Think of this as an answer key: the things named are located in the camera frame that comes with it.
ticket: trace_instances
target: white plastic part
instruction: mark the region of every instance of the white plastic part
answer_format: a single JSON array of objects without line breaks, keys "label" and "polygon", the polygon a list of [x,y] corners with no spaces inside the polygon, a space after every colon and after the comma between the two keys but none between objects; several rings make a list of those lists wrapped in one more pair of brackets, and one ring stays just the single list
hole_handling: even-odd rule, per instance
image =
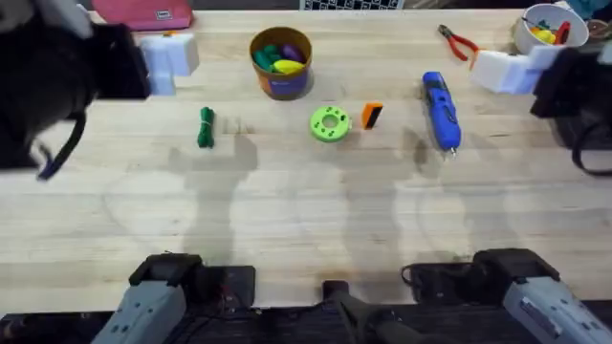
[{"label": "white plastic part", "polygon": [[165,45],[156,40],[147,40],[141,44],[142,55],[150,75],[172,75],[172,64]]},{"label": "white plastic part", "polygon": [[529,94],[561,49],[562,46],[536,46],[528,56],[480,51],[471,68],[470,79],[493,92]]},{"label": "white plastic part", "polygon": [[143,37],[143,45],[163,46],[170,59],[172,74],[189,76],[200,65],[198,46],[192,33],[176,33],[169,36],[150,35]]},{"label": "white plastic part", "polygon": [[172,74],[149,74],[149,84],[151,85],[151,95],[154,96],[174,96],[176,86]]},{"label": "white plastic part", "polygon": [[149,71],[148,80],[151,86],[151,95],[176,95],[174,75],[165,45],[157,41],[148,41],[141,44],[141,51],[144,62],[146,62],[146,68]]}]

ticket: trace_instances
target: white bowl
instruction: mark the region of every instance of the white bowl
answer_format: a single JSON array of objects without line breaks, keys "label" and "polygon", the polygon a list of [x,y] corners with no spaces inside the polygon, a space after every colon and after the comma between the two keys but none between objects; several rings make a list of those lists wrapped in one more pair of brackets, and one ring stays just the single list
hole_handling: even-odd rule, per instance
[{"label": "white bowl", "polygon": [[[570,22],[570,34],[564,44],[565,46],[579,47],[589,39],[589,31],[584,20],[574,11],[560,6],[550,4],[533,5],[525,10],[523,16],[535,24],[538,24],[542,19],[546,20],[546,23],[552,30],[556,30],[564,21]],[[518,22],[514,25],[514,44],[523,54],[529,54],[532,47],[536,45],[552,45],[544,43],[535,37],[529,31],[531,27],[531,24],[520,18],[518,18]]]}]

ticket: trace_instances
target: blue tool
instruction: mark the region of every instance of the blue tool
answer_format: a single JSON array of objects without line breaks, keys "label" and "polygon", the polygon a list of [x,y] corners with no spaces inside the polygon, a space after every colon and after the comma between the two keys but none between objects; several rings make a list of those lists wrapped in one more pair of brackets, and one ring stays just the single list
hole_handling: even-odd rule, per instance
[{"label": "blue tool", "polygon": [[447,84],[438,72],[427,72],[423,75],[426,102],[429,107],[433,133],[442,150],[450,151],[453,156],[461,144],[461,128]]}]

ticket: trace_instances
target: yellow object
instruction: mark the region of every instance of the yellow object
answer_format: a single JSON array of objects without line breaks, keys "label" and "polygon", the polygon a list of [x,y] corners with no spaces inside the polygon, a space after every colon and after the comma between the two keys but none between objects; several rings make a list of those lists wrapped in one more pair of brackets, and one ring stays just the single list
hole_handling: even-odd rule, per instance
[{"label": "yellow object", "polygon": [[548,41],[546,41],[546,43],[555,44],[555,40],[557,40],[557,36],[554,33],[551,33],[551,35],[548,36]]},{"label": "yellow object", "polygon": [[282,74],[295,73],[304,68],[303,64],[292,60],[278,60],[273,65],[274,68]]},{"label": "yellow object", "polygon": [[555,35],[550,30],[540,30],[534,33],[534,36],[537,39],[541,40],[544,43],[553,44],[555,43]]}]

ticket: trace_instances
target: pink box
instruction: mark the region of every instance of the pink box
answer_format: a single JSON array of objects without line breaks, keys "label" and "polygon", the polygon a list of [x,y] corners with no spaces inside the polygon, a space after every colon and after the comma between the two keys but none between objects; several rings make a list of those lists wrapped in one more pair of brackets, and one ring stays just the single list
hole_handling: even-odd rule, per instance
[{"label": "pink box", "polygon": [[94,9],[110,24],[135,31],[184,29],[193,13],[187,0],[93,0]]}]

